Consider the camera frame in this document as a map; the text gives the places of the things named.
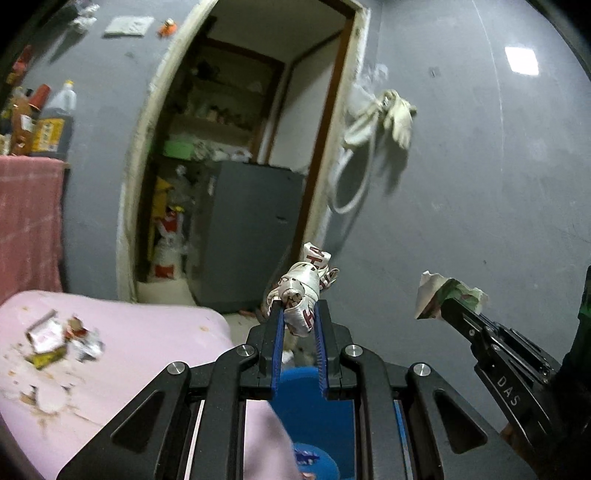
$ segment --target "beige floor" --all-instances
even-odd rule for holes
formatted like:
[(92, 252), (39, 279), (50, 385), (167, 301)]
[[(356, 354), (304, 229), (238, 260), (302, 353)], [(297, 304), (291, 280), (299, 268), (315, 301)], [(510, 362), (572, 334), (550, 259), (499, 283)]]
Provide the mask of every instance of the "beige floor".
[[(184, 278), (154, 283), (138, 282), (138, 301), (157, 305), (197, 306)], [(256, 318), (239, 313), (225, 314), (224, 318), (230, 325), (230, 334), (235, 345), (246, 342), (251, 327), (259, 324)]]

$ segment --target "blue bucket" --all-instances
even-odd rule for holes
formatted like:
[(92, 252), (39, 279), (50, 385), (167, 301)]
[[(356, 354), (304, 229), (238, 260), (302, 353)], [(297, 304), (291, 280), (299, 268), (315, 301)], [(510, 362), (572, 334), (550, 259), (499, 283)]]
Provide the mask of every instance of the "blue bucket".
[(336, 462), (342, 479), (355, 476), (353, 402), (325, 400), (315, 367), (282, 372), (271, 406), (294, 443), (326, 452)]

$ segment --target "pink tabletop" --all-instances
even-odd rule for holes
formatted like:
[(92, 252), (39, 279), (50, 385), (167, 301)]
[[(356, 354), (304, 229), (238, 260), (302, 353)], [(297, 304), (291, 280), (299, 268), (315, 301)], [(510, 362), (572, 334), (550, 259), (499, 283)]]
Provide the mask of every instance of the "pink tabletop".
[[(66, 358), (40, 372), (26, 362), (24, 332), (52, 309), (60, 319), (75, 314), (86, 328), (98, 329), (103, 357)], [(0, 307), (0, 413), (40, 474), (53, 480), (170, 362), (193, 367), (231, 347), (230, 328), (213, 310), (26, 291)], [(41, 393), (41, 408), (23, 395), (30, 385)], [(300, 478), (291, 441), (267, 402), (250, 401), (246, 408), (244, 474), (247, 480)]]

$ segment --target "ceiling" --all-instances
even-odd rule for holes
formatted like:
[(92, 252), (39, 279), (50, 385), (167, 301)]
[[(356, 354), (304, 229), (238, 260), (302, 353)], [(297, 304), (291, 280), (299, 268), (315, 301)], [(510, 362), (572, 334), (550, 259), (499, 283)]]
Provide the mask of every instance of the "ceiling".
[(343, 28), (345, 18), (319, 0), (220, 0), (209, 37), (290, 62)]

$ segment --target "white ribbon with red letters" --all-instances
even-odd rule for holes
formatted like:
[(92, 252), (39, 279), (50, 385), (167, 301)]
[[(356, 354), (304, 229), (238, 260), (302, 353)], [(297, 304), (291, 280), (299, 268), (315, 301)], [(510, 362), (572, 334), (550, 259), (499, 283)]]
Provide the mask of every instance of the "white ribbon with red letters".
[(329, 268), (330, 257), (330, 253), (306, 243), (302, 261), (293, 264), (267, 296), (268, 314), (274, 300), (283, 302), (285, 324), (293, 335), (308, 336), (314, 326), (314, 305), (320, 292), (327, 290), (339, 274), (338, 268)]

